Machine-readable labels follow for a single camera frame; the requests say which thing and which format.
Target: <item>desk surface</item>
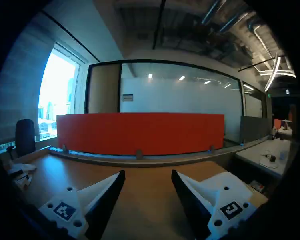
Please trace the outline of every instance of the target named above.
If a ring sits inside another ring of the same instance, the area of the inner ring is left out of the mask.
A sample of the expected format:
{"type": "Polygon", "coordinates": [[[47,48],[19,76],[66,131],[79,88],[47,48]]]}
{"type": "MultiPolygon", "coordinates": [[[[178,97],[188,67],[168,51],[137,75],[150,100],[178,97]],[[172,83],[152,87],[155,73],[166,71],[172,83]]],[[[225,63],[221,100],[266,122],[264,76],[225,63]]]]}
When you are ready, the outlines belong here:
{"type": "Polygon", "coordinates": [[[262,143],[259,143],[251,148],[248,148],[243,151],[236,152],[236,156],[244,161],[247,161],[267,172],[273,174],[274,176],[280,177],[284,173],[286,167],[289,151],[290,151],[290,141],[289,140],[267,140],[262,143]],[[280,160],[280,152],[286,151],[285,158],[280,160]],[[276,157],[276,168],[266,167],[260,164],[264,162],[264,154],[272,154],[276,157]]]}
{"type": "MultiPolygon", "coordinates": [[[[198,181],[225,172],[211,161],[174,167],[120,168],[44,155],[29,163],[37,170],[25,197],[36,207],[69,185],[81,190],[125,170],[126,181],[102,239],[194,239],[171,181],[171,170],[198,181]]],[[[250,202],[256,207],[267,201],[265,196],[250,189],[253,192],[250,202]]]]}
{"type": "Polygon", "coordinates": [[[292,129],[287,129],[287,130],[284,130],[283,127],[279,128],[278,129],[278,132],[281,133],[281,134],[285,134],[285,135],[289,135],[291,136],[292,135],[292,129]]]}

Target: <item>sign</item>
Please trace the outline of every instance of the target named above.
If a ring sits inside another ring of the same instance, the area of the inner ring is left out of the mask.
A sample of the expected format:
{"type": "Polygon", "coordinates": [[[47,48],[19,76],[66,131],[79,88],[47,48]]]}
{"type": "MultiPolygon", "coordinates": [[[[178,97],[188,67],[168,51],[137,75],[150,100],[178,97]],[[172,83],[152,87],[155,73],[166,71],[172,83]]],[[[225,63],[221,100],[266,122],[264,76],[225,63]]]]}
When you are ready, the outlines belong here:
{"type": "Polygon", "coordinates": [[[133,94],[123,94],[122,100],[124,102],[133,102],[133,94]]]}

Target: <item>orange divider panel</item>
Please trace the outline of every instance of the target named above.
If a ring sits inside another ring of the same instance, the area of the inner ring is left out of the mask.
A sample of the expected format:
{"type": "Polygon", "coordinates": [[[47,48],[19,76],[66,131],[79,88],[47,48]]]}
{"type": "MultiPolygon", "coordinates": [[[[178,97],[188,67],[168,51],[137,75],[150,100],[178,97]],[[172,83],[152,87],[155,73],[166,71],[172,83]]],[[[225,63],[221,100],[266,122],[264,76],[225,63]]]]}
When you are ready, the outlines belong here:
{"type": "Polygon", "coordinates": [[[224,115],[97,113],[57,116],[58,145],[109,155],[167,155],[222,148],[224,115]]]}
{"type": "Polygon", "coordinates": [[[276,129],[280,129],[280,128],[281,128],[281,120],[275,119],[275,120],[274,120],[274,127],[275,127],[276,129]]]}

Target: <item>window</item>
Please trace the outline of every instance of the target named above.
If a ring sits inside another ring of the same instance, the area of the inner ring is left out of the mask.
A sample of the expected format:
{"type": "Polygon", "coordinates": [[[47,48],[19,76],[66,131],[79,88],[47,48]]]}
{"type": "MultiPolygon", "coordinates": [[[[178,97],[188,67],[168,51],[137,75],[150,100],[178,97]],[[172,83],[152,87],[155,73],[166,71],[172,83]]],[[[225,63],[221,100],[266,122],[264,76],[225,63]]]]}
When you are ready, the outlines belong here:
{"type": "Polygon", "coordinates": [[[266,95],[243,82],[246,99],[246,116],[266,118],[266,95]]]}
{"type": "Polygon", "coordinates": [[[195,67],[123,64],[120,112],[223,114],[225,145],[238,143],[242,116],[240,84],[236,79],[195,67]],[[133,100],[125,100],[126,94],[133,95],[133,100]]]}
{"type": "Polygon", "coordinates": [[[39,95],[40,139],[56,136],[56,116],[74,113],[74,92],[80,65],[53,49],[44,70],[39,95]]]}

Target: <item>black chair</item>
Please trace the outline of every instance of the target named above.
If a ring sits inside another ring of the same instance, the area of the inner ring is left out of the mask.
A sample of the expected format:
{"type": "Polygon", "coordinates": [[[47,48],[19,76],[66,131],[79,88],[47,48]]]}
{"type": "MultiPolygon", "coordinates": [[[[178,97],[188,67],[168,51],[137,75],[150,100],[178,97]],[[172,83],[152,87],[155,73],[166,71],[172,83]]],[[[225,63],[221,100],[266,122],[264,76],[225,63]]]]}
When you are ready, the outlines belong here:
{"type": "MultiPolygon", "coordinates": [[[[22,119],[17,122],[15,142],[16,153],[18,157],[22,157],[36,150],[36,145],[34,141],[34,123],[31,119],[22,119]]],[[[13,148],[14,146],[9,146],[7,148],[7,152],[9,153],[11,160],[13,160],[13,148]]]]}

